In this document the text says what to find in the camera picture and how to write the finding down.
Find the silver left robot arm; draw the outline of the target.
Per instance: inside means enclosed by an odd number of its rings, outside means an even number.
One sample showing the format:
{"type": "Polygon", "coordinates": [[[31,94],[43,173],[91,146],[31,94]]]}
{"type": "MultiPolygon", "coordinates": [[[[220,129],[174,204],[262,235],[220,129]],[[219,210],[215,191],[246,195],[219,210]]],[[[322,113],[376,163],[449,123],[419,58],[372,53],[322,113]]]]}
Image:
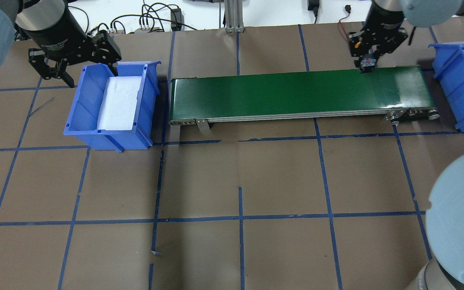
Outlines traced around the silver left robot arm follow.
{"type": "Polygon", "coordinates": [[[88,35],[72,15],[66,0],[0,0],[0,66],[15,32],[37,44],[28,50],[28,62],[44,80],[61,79],[74,87],[67,66],[90,61],[108,66],[117,77],[122,56],[107,31],[88,35]]]}

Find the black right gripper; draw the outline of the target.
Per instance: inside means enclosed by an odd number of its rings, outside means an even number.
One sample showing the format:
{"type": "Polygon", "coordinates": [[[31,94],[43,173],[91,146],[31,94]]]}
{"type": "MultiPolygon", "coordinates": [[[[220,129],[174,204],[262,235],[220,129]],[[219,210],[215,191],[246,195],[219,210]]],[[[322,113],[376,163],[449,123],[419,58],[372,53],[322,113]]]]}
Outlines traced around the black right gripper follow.
{"type": "Polygon", "coordinates": [[[393,53],[405,40],[408,33],[405,28],[392,30],[382,29],[362,29],[359,32],[348,33],[348,44],[351,56],[354,58],[354,65],[360,68],[361,61],[372,47],[376,47],[373,52],[376,68],[380,67],[380,59],[385,54],[393,53]]]}

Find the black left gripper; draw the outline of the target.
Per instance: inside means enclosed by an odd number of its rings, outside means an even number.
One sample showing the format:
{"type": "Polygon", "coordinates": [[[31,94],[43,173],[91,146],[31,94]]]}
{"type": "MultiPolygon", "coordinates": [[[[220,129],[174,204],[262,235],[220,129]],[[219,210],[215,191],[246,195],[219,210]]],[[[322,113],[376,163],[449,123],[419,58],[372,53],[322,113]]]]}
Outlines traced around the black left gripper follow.
{"type": "Polygon", "coordinates": [[[66,68],[85,61],[106,64],[114,77],[118,77],[117,65],[122,60],[121,51],[106,30],[98,31],[97,35],[87,35],[77,29],[47,29],[29,31],[28,35],[38,46],[28,50],[28,61],[44,80],[61,79],[70,88],[74,88],[74,80],[66,68]],[[55,61],[55,67],[48,66],[46,58],[55,61]]]}

